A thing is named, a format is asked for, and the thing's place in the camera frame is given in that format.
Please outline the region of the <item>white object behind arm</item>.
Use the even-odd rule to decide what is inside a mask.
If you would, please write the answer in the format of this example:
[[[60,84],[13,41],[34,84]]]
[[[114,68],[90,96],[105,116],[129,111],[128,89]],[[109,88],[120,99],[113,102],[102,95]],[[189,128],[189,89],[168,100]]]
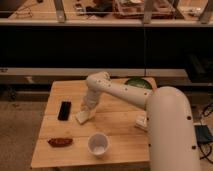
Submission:
[[[138,116],[136,118],[135,126],[137,128],[140,128],[140,129],[146,131],[147,130],[147,120],[146,120],[146,117],[145,116]]]

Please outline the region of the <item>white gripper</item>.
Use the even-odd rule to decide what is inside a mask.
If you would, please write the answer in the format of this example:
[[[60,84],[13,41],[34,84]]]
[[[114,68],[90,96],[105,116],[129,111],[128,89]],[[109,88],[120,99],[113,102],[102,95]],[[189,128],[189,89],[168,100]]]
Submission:
[[[81,109],[83,111],[90,111],[99,104],[100,93],[93,90],[88,90],[83,97]]]

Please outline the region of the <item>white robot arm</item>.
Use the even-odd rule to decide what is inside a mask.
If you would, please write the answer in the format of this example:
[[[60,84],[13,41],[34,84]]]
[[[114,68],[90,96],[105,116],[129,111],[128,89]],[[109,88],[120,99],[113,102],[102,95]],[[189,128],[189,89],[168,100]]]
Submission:
[[[146,111],[151,171],[201,171],[192,110],[182,91],[171,86],[150,90],[115,83],[107,72],[89,75],[86,85],[86,111],[99,104],[102,93]]]

